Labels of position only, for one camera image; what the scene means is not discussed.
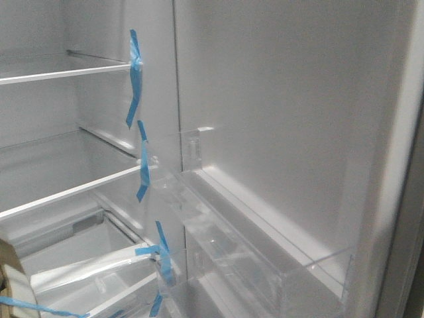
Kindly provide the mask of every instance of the blue tape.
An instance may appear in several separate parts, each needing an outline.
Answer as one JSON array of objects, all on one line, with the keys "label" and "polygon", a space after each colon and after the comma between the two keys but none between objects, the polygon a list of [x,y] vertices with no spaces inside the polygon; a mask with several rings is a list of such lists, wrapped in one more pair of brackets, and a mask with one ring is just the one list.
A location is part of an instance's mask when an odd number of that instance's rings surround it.
[{"label": "blue tape", "polygon": [[131,68],[130,68],[130,78],[132,86],[132,101],[131,106],[127,115],[127,125],[128,128],[131,128],[133,124],[135,112],[137,110],[138,104],[140,103],[141,91],[142,91],[142,56],[140,53],[140,48],[138,47],[137,33],[135,30],[130,30],[131,39],[130,39],[130,51],[131,51]]},{"label": "blue tape", "polygon": [[168,243],[166,242],[164,230],[162,228],[162,224],[159,221],[156,221],[156,227],[158,228],[160,243],[159,243],[159,254],[160,254],[160,272],[162,273],[166,283],[168,285],[172,285],[174,283],[174,276],[172,275],[172,267],[171,267],[171,257],[170,257],[170,249],[168,247]]},{"label": "blue tape", "polygon": [[147,142],[147,136],[146,131],[144,129],[144,125],[142,121],[137,121],[138,127],[140,129],[141,134],[141,165],[140,165],[140,177],[141,177],[141,184],[140,188],[137,192],[137,198],[138,202],[141,202],[144,195],[146,194],[147,188],[150,185],[150,174],[148,172],[148,159],[147,159],[147,149],[146,149],[146,142]]},{"label": "blue tape", "polygon": [[158,291],[158,293],[156,294],[156,297],[154,298],[153,306],[152,306],[152,309],[150,310],[149,317],[156,317],[158,315],[160,305],[162,304],[162,298],[163,298],[162,295],[160,295],[160,292]]},{"label": "blue tape", "polygon": [[152,245],[149,247],[140,247],[135,249],[136,256],[154,253],[159,253],[159,245]]},{"label": "blue tape", "polygon": [[77,318],[86,318],[90,316],[89,313],[86,313],[84,315],[78,315],[77,313],[70,313],[69,311],[54,310],[45,306],[36,305],[33,303],[27,303],[25,301],[17,300],[17,299],[6,297],[6,296],[0,296],[0,303],[4,303],[5,305],[8,305],[8,306],[28,308],[28,309],[33,309],[37,311],[45,311],[47,313],[52,313],[53,315],[57,315],[57,316],[64,316],[64,317],[74,316]]}]

